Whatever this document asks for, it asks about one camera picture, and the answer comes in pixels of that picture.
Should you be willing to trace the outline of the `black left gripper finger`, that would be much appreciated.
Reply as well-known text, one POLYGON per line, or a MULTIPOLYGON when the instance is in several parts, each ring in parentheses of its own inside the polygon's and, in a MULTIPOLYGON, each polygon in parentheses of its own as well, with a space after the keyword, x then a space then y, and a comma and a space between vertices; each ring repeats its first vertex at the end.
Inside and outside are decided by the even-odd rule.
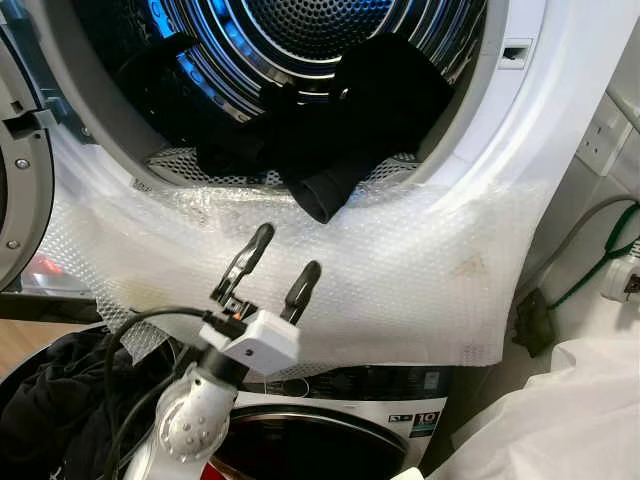
POLYGON ((302 273, 297 276, 296 282, 285 294, 282 317, 289 324, 297 324, 301 320, 321 274, 323 274, 323 266, 319 261, 307 262, 302 273))
POLYGON ((242 248, 242 251, 239 251, 233 257, 228 269, 221 275, 220 282, 212 291, 212 301, 219 303, 219 305, 224 305, 225 302, 233 297, 234 288, 237 287, 244 276, 251 274, 256 265, 259 264, 262 253, 269 246, 274 234, 275 227, 271 223, 261 224, 256 229, 250 241, 242 248))

